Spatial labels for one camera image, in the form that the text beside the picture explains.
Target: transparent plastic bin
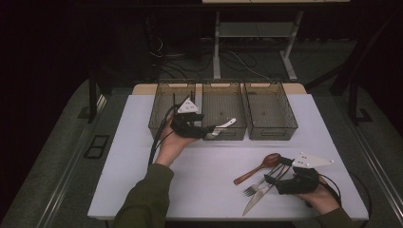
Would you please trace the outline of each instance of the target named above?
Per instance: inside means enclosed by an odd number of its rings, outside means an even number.
[[[244,82],[243,99],[250,140],[288,141],[298,125],[281,82]]]
[[[148,128],[153,139],[157,135],[160,124],[166,112],[173,105],[180,104],[189,96],[195,102],[196,80],[191,79],[161,79],[155,92],[154,104],[151,111]]]
[[[242,141],[246,132],[241,82],[237,80],[212,79],[202,83],[201,126],[222,125],[236,118],[237,121],[222,130],[214,141]]]

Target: dark background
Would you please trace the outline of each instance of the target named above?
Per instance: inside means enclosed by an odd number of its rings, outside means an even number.
[[[351,39],[366,44],[398,9],[397,2],[362,0],[352,4],[364,7],[308,10],[298,38]],[[103,93],[116,86],[153,82],[156,71],[148,50],[153,48],[154,36],[197,58],[200,37],[212,36],[214,31],[214,15],[214,11],[83,13],[69,1],[0,0],[4,148],[0,153],[0,217],[7,213],[68,99],[89,71],[97,75]],[[258,13],[241,15],[245,20],[259,17]],[[403,105],[402,15],[400,11],[385,28],[356,76],[403,135],[399,111]],[[236,13],[224,16],[240,18]]]

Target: wooden spoon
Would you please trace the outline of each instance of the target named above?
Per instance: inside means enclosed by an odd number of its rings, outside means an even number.
[[[266,156],[264,158],[264,160],[263,160],[263,162],[261,163],[260,166],[252,169],[251,171],[249,171],[248,173],[244,174],[243,176],[235,179],[234,184],[238,185],[238,184],[242,183],[243,181],[245,181],[246,179],[248,179],[252,175],[254,175],[256,172],[258,172],[258,170],[260,170],[261,168],[276,167],[279,164],[279,158],[281,158],[281,155],[278,154],[278,153],[269,154],[268,156]]]

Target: dark green sweater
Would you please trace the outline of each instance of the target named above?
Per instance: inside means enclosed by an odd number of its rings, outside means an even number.
[[[169,185],[174,177],[171,169],[151,164],[144,179],[130,190],[125,204],[115,217],[114,228],[159,228],[165,225],[169,206]],[[353,228],[355,224],[342,209],[317,217],[323,228]]]

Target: gray carpet floor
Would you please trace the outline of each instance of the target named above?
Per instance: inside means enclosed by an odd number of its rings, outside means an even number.
[[[223,46],[221,62],[222,78],[258,78],[256,73],[288,82],[278,51],[283,43],[270,41],[267,48],[249,52],[237,51],[234,45]],[[298,76],[298,83],[307,84],[341,64],[355,46],[350,41],[297,42],[291,61]],[[242,61],[255,72],[240,64]],[[178,78],[184,73],[188,78],[212,78],[211,51],[200,60],[172,59],[162,78],[172,75]],[[403,192],[403,140],[389,123],[371,96],[360,89],[358,107],[365,108],[373,118],[371,123],[355,126],[347,117],[347,92],[343,96],[332,96],[330,79],[308,91],[313,94],[317,107],[326,123],[336,148],[363,201],[368,207],[372,203],[372,216],[366,227],[402,227],[385,189],[367,162],[365,145],[359,140],[361,133],[367,145],[376,155],[384,172],[395,187]],[[93,123],[87,123],[87,82],[82,84],[68,102],[40,156],[20,189],[1,227],[107,227],[86,213],[91,204],[98,179],[100,178],[108,148],[119,124],[125,101],[132,88],[116,88],[111,95],[99,103],[99,114]],[[100,159],[83,158],[96,135],[108,135],[106,151]],[[314,220],[298,221],[297,228],[318,227]],[[270,227],[268,224],[223,224],[221,227]]]

